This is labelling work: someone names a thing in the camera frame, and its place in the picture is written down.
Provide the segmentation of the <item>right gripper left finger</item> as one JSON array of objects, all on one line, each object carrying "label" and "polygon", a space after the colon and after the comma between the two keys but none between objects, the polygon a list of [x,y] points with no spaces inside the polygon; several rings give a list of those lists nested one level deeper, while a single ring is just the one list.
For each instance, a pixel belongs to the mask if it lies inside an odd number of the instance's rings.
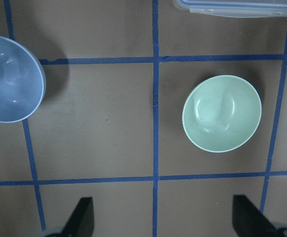
[{"label": "right gripper left finger", "polygon": [[91,237],[94,231],[92,197],[82,197],[61,231],[62,237]]}]

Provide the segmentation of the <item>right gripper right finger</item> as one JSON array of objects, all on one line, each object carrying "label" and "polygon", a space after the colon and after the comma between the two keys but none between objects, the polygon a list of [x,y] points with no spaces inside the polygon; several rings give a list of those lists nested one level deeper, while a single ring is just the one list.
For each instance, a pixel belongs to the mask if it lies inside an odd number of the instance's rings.
[{"label": "right gripper right finger", "polygon": [[245,195],[234,195],[232,227],[239,237],[274,237],[276,228]]}]

